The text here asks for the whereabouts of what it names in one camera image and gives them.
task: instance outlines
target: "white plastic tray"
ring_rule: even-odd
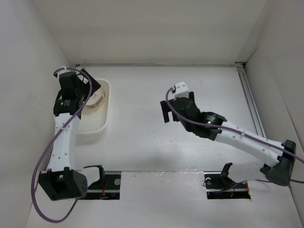
[[[109,106],[111,97],[111,85],[105,79],[96,78],[104,87],[105,100],[96,108],[86,108],[81,112],[81,120],[77,135],[98,135],[105,132],[109,119]]]

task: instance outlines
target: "cable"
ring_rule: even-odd
[[[75,199],[75,202],[73,203],[71,209],[67,212],[67,214],[62,218],[62,219],[59,219],[59,220],[54,220],[54,219],[51,219],[51,218],[48,218],[47,216],[45,216],[42,211],[40,210],[38,204],[37,204],[37,200],[36,200],[36,196],[35,196],[35,180],[36,180],[36,175],[37,175],[37,172],[38,172],[38,168],[40,166],[40,164],[42,163],[42,160],[43,158],[46,156],[48,150],[52,147],[54,141],[56,140],[56,138],[58,138],[58,136],[62,133],[63,129],[72,121],[72,119],[74,119],[80,112],[81,110],[84,108],[85,104],[87,103],[87,101],[89,100],[90,96],[91,96],[91,93],[92,93],[92,81],[90,79],[90,77],[80,71],[80,70],[77,70],[75,68],[70,68],[70,67],[65,67],[65,68],[60,68],[58,70],[56,70],[54,72],[54,76],[60,71],[60,70],[72,70],[72,71],[76,71],[78,73],[80,73],[83,77],[85,77],[88,82],[89,82],[89,85],[90,85],[90,90],[89,90],[89,94],[86,98],[86,100],[84,101],[84,103],[79,107],[79,109],[71,116],[71,118],[69,118],[69,120],[62,126],[62,129],[60,129],[57,134],[55,134],[55,136],[53,137],[53,139],[49,142],[49,144],[47,145],[47,147],[45,148],[45,150],[43,151],[41,157],[39,158],[35,168],[34,168],[34,171],[33,171],[33,175],[32,175],[32,181],[31,181],[31,185],[30,185],[30,194],[31,194],[31,197],[32,197],[32,202],[33,202],[33,206],[35,208],[35,210],[37,211],[37,213],[40,215],[40,217],[42,217],[45,221],[48,221],[48,222],[51,222],[51,223],[60,223],[64,220],[66,220],[66,218],[71,214],[72,210],[74,209],[78,199]]]
[[[104,195],[105,188],[108,186],[108,184],[109,184],[109,181],[107,180],[107,182],[104,185],[103,191],[99,195],[99,199]]]
[[[212,127],[212,128],[220,128],[220,129],[225,129],[225,130],[228,130],[228,131],[231,131],[231,132],[235,132],[235,133],[238,133],[238,134],[243,134],[243,132],[241,132],[241,131],[239,131],[239,130],[236,130],[236,129],[234,129],[234,128],[231,128],[231,127],[220,126],[220,125],[215,125],[215,124],[208,124],[208,123],[199,123],[199,122],[192,121],[192,120],[189,120],[189,119],[183,117],[181,114],[179,114],[179,113],[173,108],[173,106],[172,106],[172,105],[170,104],[170,102],[169,102],[169,93],[170,93],[172,90],[174,90],[173,87],[171,87],[171,88],[167,91],[167,93],[166,93],[166,103],[167,103],[168,107],[171,109],[171,111],[172,111],[178,118],[180,118],[181,120],[184,120],[184,121],[186,121],[186,122],[188,122],[188,123],[190,123],[190,124],[195,124],[195,125],[198,125],[198,126]],[[246,138],[249,138],[249,139],[251,139],[251,140],[253,140],[253,141],[256,141],[256,142],[258,142],[258,143],[261,143],[261,144],[264,144],[264,145],[266,145],[266,146],[270,146],[270,147],[272,147],[272,148],[275,148],[275,149],[277,149],[277,150],[280,150],[280,151],[282,151],[283,153],[286,153],[286,154],[288,154],[288,155],[294,157],[295,159],[297,159],[298,161],[300,161],[301,163],[304,164],[304,160],[303,160],[302,158],[300,158],[299,156],[297,156],[297,155],[295,155],[295,154],[293,154],[293,153],[291,153],[291,152],[289,152],[289,151],[287,151],[287,150],[285,150],[285,149],[283,149],[283,148],[280,148],[280,147],[278,147],[278,146],[276,146],[276,145],[273,145],[273,144],[271,144],[271,143],[268,143],[268,142],[264,142],[264,141],[262,141],[262,140],[260,140],[260,139],[257,139],[257,138],[255,138],[255,137],[249,135],[249,134],[246,134],[246,133],[243,134],[243,135],[244,135]],[[291,180],[291,181],[292,181],[292,182],[296,182],[296,183],[304,184],[304,181],[301,181],[301,180]]]

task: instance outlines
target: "white table surface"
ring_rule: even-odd
[[[201,111],[214,111],[254,132],[235,68],[129,66],[87,71],[112,85],[110,120],[100,137],[77,139],[77,166],[102,164],[106,170],[132,172],[122,173],[120,200],[82,200],[60,224],[45,222],[32,207],[27,228],[302,227],[287,187],[250,181],[252,200],[208,200],[201,171],[256,159],[188,133],[180,123],[163,122],[159,102],[169,87],[184,80]],[[40,186],[36,196],[53,219],[62,218],[72,203],[50,201]]]
[[[164,123],[160,101],[185,81],[201,111],[225,116],[255,132],[235,68],[89,67],[112,86],[108,127],[99,137],[78,137],[76,165],[101,164],[105,170],[221,170],[227,162],[257,159],[233,147],[188,133],[180,123]]]

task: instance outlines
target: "cable clip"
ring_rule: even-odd
[[[246,131],[244,130],[242,133],[241,133],[241,137],[245,137],[245,134],[246,134]]]

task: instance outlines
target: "white enclosure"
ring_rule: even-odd
[[[0,12],[1,227],[302,227],[300,184],[251,181],[251,201],[206,200],[202,171],[256,159],[164,124],[159,105],[184,80],[201,111],[254,133],[260,116],[267,138],[295,141],[304,157],[302,0],[2,0]],[[248,81],[235,62],[247,62]],[[106,65],[136,63],[148,66]],[[112,85],[108,129],[77,139],[77,165],[127,172],[121,200],[82,201],[54,225],[31,208],[30,179],[54,133],[53,71],[74,64]],[[293,178],[303,171],[296,161]],[[52,218],[71,204],[39,186],[37,197]]]

